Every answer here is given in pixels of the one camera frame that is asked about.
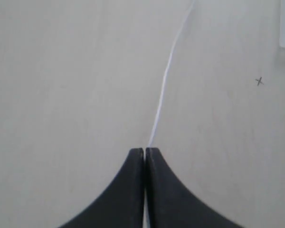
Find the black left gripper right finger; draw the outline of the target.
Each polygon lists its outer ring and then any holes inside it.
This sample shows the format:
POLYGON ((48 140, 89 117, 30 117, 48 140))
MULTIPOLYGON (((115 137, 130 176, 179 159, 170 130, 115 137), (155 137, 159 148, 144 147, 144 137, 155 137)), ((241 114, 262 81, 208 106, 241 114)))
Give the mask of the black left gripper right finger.
POLYGON ((238 228, 192 194, 158 148, 146 148, 145 171, 151 228, 238 228))

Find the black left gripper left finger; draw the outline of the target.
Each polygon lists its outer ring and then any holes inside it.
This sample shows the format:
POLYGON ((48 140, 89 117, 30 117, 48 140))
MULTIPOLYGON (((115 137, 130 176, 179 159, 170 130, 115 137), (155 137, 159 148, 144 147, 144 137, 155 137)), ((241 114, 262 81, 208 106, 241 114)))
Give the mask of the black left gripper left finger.
POLYGON ((144 156, 131 149, 115 178, 63 228, 141 228, 144 211, 144 156))

